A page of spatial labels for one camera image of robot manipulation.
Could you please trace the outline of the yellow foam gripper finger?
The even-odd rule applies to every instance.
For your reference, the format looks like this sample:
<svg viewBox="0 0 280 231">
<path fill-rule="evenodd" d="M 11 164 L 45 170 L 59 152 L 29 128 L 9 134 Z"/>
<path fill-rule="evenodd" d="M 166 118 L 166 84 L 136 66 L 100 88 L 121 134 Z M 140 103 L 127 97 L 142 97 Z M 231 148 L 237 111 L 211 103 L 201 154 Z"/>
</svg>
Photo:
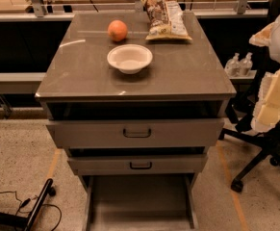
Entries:
<svg viewBox="0 0 280 231">
<path fill-rule="evenodd" d="M 263 28 L 261 31 L 253 35 L 249 39 L 249 43 L 255 46 L 264 47 L 269 46 L 270 44 L 270 34 L 271 29 L 273 27 L 274 23 L 268 24 L 265 28 Z"/>
<path fill-rule="evenodd" d="M 257 132 L 267 132 L 280 121 L 280 69 L 274 74 L 266 73 L 258 93 L 251 128 Z"/>
</svg>

